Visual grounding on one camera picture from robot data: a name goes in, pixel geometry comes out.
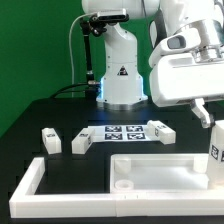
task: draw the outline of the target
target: green wall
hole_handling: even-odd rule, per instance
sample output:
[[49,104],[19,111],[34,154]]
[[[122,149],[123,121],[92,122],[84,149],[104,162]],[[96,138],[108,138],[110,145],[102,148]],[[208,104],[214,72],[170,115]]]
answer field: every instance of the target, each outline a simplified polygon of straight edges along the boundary
[[[47,98],[71,83],[68,33],[83,14],[81,0],[1,0],[0,4],[0,136],[36,99]],[[123,27],[139,40],[138,70],[149,94],[150,45],[145,20]],[[105,72],[102,37],[91,37],[94,72]],[[76,82],[84,81],[84,45],[79,26],[73,32]]]

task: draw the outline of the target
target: small white block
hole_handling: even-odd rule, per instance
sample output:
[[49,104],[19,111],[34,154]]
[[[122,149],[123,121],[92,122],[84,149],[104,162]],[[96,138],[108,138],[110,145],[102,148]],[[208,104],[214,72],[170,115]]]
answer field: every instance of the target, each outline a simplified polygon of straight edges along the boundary
[[149,121],[147,123],[149,135],[157,136],[164,144],[174,144],[176,142],[176,132],[160,121]]
[[128,174],[131,171],[131,159],[127,156],[121,156],[114,162],[115,171],[120,174]]
[[212,128],[207,174],[211,185],[224,186],[224,120],[216,121]]
[[193,169],[197,173],[206,173],[208,164],[207,155],[197,155],[194,157]]
[[49,154],[61,153],[61,140],[54,128],[43,129],[42,140]]
[[83,128],[82,131],[72,141],[73,154],[85,154],[93,142],[93,128]]

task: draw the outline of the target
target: sticker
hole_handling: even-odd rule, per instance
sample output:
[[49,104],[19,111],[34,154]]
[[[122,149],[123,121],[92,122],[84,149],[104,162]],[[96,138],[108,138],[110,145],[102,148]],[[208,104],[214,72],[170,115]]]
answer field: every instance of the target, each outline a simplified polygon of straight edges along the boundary
[[224,162],[224,151],[222,151],[222,159],[221,162]]
[[128,75],[128,73],[127,73],[127,71],[126,71],[124,66],[121,67],[121,69],[120,69],[120,71],[118,72],[117,75],[121,75],[121,76]]
[[126,126],[127,132],[137,132],[137,131],[143,131],[142,126]]
[[80,134],[79,137],[86,138],[88,137],[88,134]]
[[51,138],[51,137],[55,137],[55,134],[49,134],[47,135],[48,138]]
[[159,130],[155,129],[155,136],[159,137]]
[[105,132],[122,132],[121,126],[106,126]]
[[105,134],[105,140],[123,140],[122,134]]
[[167,127],[165,125],[160,125],[160,126],[157,126],[157,128],[164,129],[164,128],[167,128]]
[[88,138],[88,143],[89,143],[89,145],[91,144],[91,137],[90,136]]
[[219,150],[213,145],[212,146],[212,151],[211,151],[211,155],[218,160],[219,158]]
[[128,140],[141,140],[145,139],[144,133],[128,133]]

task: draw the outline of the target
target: black table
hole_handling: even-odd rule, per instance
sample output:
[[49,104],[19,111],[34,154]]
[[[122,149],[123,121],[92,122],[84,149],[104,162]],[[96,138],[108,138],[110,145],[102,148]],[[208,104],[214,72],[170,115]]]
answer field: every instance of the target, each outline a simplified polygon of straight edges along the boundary
[[[206,105],[216,120],[224,108]],[[160,142],[94,143],[85,155],[72,155],[71,141],[82,128],[94,125],[143,124],[160,120],[177,133],[176,144]],[[48,155],[41,130],[55,128],[62,140],[62,153]],[[95,101],[42,99],[31,103],[0,139],[0,223],[223,223],[224,216],[11,219],[8,201],[34,157],[44,157],[46,172],[36,194],[109,193],[110,157],[126,153],[207,153],[211,130],[203,129],[188,105],[158,108],[150,100],[134,111],[97,108]]]

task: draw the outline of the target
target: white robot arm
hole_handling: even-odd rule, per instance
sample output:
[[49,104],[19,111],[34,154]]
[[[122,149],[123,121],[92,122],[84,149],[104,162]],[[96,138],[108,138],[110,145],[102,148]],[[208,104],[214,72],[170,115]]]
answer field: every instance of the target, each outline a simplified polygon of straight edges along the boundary
[[137,39],[113,22],[118,11],[120,16],[127,13],[130,19],[144,18],[155,14],[159,0],[82,0],[86,13],[98,12],[107,22],[103,34],[106,48],[106,74],[101,79],[101,94],[97,97],[100,107],[128,110],[145,102],[143,80],[137,71]]
[[[223,14],[214,0],[161,0],[160,26],[150,27],[155,45],[149,59],[154,103],[190,104],[205,128],[212,120],[204,101],[224,99],[222,25]],[[158,43],[159,27],[164,36]]]

